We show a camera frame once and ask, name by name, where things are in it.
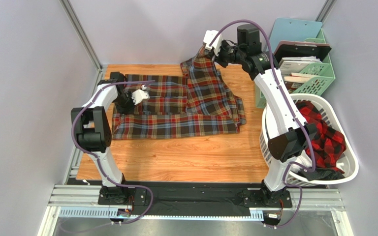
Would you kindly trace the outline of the brown blue red plaid shirt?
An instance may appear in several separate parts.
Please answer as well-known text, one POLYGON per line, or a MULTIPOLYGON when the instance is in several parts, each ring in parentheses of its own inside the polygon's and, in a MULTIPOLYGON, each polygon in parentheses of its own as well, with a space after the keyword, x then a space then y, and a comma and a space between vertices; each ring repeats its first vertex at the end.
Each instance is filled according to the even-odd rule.
POLYGON ((126 113, 114 109, 115 140, 174 139, 239 133, 246 124, 243 100, 233 94, 202 47, 180 64, 182 74, 127 74, 135 92, 148 81, 149 98, 126 113))

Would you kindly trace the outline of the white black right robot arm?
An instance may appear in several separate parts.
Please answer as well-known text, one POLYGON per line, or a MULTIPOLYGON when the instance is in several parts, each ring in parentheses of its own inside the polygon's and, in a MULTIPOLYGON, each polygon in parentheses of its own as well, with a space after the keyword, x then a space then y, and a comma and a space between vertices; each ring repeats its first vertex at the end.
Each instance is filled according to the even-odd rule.
POLYGON ((258 23, 251 20, 230 22, 219 31, 206 32, 203 42, 213 60, 223 67, 230 63, 241 65, 264 93, 267 106, 276 120, 278 135, 267 143, 272 159, 260 192, 267 198, 281 196, 291 186, 287 176, 292 166, 309 173, 316 169, 312 147, 316 125, 307 123, 297 109, 284 85, 269 37, 258 23), (246 31, 246 39, 239 39, 235 46, 225 45, 221 34, 237 23, 241 30, 246 31))

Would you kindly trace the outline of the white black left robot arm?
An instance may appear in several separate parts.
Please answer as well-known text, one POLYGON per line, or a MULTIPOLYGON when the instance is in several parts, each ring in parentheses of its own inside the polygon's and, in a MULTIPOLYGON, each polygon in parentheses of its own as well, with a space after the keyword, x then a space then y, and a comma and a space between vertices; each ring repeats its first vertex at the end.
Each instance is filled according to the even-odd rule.
POLYGON ((98 82, 97 92, 88 103, 71 110, 73 142, 95 163, 102 177, 100 195, 106 198, 129 195, 124 175, 110 150, 112 131, 106 114, 111 103, 120 114, 126 114, 135 107, 131 92, 124 92, 126 81, 124 74, 112 72, 108 80, 98 82))

